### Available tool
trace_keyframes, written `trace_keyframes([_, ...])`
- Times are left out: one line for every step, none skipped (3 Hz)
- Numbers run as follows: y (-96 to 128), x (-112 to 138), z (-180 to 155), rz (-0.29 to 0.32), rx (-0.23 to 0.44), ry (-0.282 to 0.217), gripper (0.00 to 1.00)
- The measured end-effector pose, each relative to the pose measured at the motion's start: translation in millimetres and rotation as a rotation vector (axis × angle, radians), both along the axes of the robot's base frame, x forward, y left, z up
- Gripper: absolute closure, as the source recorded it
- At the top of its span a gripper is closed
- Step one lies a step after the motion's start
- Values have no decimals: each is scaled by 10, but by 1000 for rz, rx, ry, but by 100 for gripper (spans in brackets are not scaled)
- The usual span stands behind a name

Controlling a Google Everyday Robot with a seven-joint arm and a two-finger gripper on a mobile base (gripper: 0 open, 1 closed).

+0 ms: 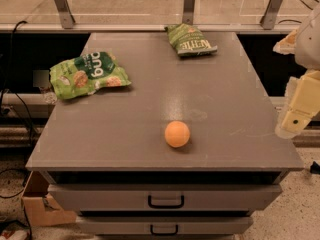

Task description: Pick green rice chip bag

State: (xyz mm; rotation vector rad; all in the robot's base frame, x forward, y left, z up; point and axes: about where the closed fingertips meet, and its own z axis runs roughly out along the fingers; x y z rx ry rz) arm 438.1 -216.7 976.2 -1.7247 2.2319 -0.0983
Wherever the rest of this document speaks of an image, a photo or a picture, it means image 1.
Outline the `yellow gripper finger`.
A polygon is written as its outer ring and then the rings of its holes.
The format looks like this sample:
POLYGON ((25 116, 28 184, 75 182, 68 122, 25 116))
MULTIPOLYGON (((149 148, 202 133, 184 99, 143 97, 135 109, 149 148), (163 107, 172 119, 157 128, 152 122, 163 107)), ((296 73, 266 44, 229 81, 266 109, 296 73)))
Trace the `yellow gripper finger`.
POLYGON ((279 54, 288 55, 295 53, 297 30, 292 30, 286 37, 278 41, 273 51, 279 54))
POLYGON ((320 112, 320 71, 307 70, 300 78, 290 77, 275 133, 283 139, 299 135, 320 112))

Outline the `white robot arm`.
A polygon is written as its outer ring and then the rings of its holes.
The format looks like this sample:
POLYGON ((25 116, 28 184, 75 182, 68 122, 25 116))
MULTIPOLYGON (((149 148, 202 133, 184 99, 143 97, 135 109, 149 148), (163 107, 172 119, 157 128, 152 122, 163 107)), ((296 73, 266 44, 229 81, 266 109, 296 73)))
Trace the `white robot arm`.
POLYGON ((291 139, 320 112, 320 5, 311 11, 298 29, 277 42, 273 51, 293 54, 295 62, 306 69, 300 78, 289 78, 275 128, 280 138, 291 139))

